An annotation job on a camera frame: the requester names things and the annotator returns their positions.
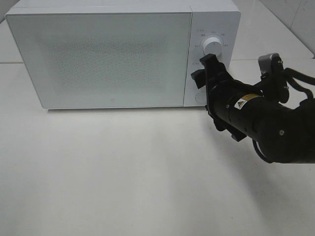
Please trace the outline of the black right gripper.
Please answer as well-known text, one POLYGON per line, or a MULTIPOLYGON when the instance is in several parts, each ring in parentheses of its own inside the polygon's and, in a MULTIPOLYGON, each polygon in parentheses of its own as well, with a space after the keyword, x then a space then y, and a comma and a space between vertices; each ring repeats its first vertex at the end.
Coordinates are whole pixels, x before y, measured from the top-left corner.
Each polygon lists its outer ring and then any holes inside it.
POLYGON ((236 141, 250 137, 263 140, 262 93, 237 80, 226 70, 215 54, 200 59, 204 69, 191 73, 198 89, 206 85, 207 111, 219 131, 227 130, 236 141))

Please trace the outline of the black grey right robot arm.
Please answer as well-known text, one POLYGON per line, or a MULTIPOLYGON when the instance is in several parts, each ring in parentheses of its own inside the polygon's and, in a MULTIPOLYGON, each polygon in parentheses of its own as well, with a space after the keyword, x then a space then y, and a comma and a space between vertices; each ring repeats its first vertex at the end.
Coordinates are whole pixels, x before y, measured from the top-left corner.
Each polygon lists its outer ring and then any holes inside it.
POLYGON ((234 79, 216 55, 200 59, 191 74, 206 89, 206 111, 218 131, 241 141, 250 137, 257 155, 267 163, 312 164, 315 161, 315 98, 301 83, 313 77, 284 68, 279 54, 259 57, 260 81, 234 79))

